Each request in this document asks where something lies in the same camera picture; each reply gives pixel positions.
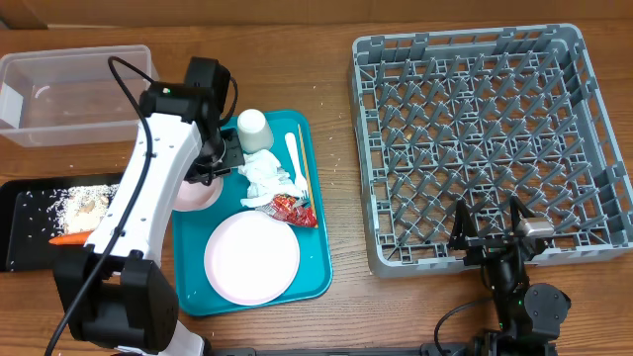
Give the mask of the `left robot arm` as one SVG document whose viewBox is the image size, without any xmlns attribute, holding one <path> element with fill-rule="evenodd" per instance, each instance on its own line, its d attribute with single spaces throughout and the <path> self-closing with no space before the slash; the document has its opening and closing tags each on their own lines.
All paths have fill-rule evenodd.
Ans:
<svg viewBox="0 0 633 356">
<path fill-rule="evenodd" d="M 135 148 L 106 215 L 78 251 L 62 254 L 53 278 L 62 332 L 121 355 L 210 355 L 211 342 L 179 321 L 175 290 L 161 271 L 168 219 L 182 183 L 210 186 L 243 164 L 226 103 L 236 80 L 217 60 L 192 57 L 183 83 L 150 79 L 129 100 Z"/>
</svg>

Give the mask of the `orange carrot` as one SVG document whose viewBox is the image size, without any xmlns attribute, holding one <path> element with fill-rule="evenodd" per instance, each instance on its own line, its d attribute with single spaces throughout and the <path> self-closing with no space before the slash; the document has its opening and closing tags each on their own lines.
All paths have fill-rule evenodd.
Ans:
<svg viewBox="0 0 633 356">
<path fill-rule="evenodd" d="M 52 245 L 84 245 L 91 231 L 81 231 L 51 238 L 48 242 Z"/>
</svg>

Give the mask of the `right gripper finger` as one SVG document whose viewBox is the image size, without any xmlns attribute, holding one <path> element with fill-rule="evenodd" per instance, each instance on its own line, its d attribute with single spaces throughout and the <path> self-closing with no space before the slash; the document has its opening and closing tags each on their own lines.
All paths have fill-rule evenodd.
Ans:
<svg viewBox="0 0 633 356">
<path fill-rule="evenodd" d="M 456 202 L 454 218 L 448 247 L 454 250 L 466 250 L 469 248 L 468 240 L 478 237 L 478 230 L 463 199 Z"/>
<path fill-rule="evenodd" d="M 517 196 L 511 196 L 509 199 L 511 232 L 516 236 L 526 236 L 524 228 L 520 226 L 523 219 L 531 219 L 534 213 L 530 211 Z"/>
</svg>

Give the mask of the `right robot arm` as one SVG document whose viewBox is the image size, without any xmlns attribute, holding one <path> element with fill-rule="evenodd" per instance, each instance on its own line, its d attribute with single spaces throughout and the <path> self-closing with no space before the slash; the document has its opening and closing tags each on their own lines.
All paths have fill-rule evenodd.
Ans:
<svg viewBox="0 0 633 356">
<path fill-rule="evenodd" d="M 552 224 L 536 216 L 518 198 L 509 200 L 511 227 L 503 237 L 481 237 L 463 200 L 456 202 L 448 246 L 466 252 L 464 264 L 478 266 L 488 298 L 449 311 L 434 328 L 434 344 L 441 355 L 450 352 L 439 341 L 441 325 L 453 314 L 492 302 L 498 329 L 485 329 L 474 336 L 458 355 L 555 355 L 554 341 L 571 308 L 571 299 L 545 283 L 532 284 L 525 263 L 547 248 L 545 239 L 554 233 Z"/>
</svg>

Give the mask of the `pink bowl with food scraps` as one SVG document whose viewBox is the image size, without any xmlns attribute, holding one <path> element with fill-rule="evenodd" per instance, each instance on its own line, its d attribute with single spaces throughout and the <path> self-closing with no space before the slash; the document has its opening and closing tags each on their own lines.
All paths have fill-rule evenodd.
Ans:
<svg viewBox="0 0 633 356">
<path fill-rule="evenodd" d="M 183 181 L 174 202 L 178 212 L 200 211 L 214 204 L 222 194 L 224 179 L 215 178 L 210 185 Z"/>
</svg>

